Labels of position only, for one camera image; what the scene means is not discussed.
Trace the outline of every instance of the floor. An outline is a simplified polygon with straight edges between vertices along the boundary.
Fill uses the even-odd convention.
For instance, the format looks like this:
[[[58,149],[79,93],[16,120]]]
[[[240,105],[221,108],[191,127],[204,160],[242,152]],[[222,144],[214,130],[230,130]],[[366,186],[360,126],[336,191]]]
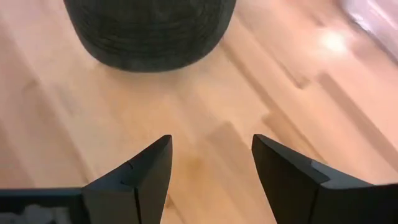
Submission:
[[[0,0],[0,187],[82,186],[164,134],[163,224],[275,223],[255,133],[398,182],[397,65],[334,0],[238,0],[203,60],[128,73],[81,46],[62,0]]]

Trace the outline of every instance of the black object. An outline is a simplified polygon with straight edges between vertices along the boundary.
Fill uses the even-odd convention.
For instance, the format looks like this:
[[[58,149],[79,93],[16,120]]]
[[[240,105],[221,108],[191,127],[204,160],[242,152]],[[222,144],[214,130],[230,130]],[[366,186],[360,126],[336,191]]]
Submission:
[[[172,138],[163,136],[83,188],[0,190],[0,223],[158,224],[171,166]]]
[[[278,224],[398,223],[398,184],[371,185],[260,134],[252,153]]]
[[[86,50],[123,70],[158,72],[204,57],[236,0],[64,0]]]

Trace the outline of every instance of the wooden floor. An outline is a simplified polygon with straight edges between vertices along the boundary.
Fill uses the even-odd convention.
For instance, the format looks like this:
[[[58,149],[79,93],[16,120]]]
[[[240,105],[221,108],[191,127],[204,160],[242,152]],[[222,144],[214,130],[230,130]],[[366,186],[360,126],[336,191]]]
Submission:
[[[398,69],[333,0],[238,0],[194,65],[129,73],[81,46],[62,0],[0,0],[0,187],[82,186],[172,134],[163,224],[275,223],[250,146],[265,134],[398,182]]]

